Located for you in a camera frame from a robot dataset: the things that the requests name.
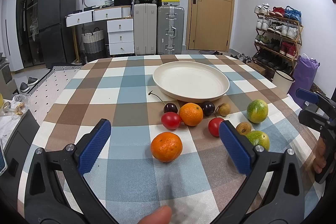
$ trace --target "small brown fruit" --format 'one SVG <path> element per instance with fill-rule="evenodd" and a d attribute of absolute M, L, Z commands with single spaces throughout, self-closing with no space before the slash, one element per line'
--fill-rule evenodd
<path fill-rule="evenodd" d="M 240 135 L 247 135 L 251 132 L 251 124 L 249 122 L 241 122 L 237 125 L 236 130 Z"/>
<path fill-rule="evenodd" d="M 218 106 L 218 113 L 221 116 L 226 116 L 228 114 L 230 114 L 231 112 L 231 107 L 230 104 L 228 103 L 223 103 L 221 105 Z"/>

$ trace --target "human thumb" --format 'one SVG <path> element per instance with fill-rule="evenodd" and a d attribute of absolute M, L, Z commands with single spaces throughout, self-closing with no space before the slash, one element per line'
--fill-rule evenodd
<path fill-rule="evenodd" d="M 161 206 L 150 215 L 145 216 L 138 224 L 168 224 L 171 219 L 171 208 L 167 205 Z"/>

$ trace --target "human hand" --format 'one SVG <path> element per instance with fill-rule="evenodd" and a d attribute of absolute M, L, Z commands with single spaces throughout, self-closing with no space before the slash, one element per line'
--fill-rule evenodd
<path fill-rule="evenodd" d="M 168 224 L 171 219 L 171 208 L 167 205 L 161 206 L 150 215 L 142 218 L 138 224 Z"/>
<path fill-rule="evenodd" d="M 320 137 L 317 141 L 316 150 L 315 150 L 315 159 L 313 161 L 313 168 L 316 173 L 321 173 L 322 168 L 327 164 L 326 159 L 324 158 L 324 153 L 326 152 L 326 145 L 323 139 Z"/>

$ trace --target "wooden door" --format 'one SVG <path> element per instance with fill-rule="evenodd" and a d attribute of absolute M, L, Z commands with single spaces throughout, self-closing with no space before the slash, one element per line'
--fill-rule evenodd
<path fill-rule="evenodd" d="M 191 0 L 189 49 L 227 51 L 234 0 Z"/>

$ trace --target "silver suitcase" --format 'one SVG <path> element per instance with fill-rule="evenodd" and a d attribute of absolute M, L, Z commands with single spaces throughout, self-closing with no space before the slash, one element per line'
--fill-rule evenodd
<path fill-rule="evenodd" d="M 160 6 L 157 9 L 157 53 L 181 54 L 184 8 Z"/>
<path fill-rule="evenodd" d="M 156 4 L 134 5 L 134 53 L 156 54 Z"/>

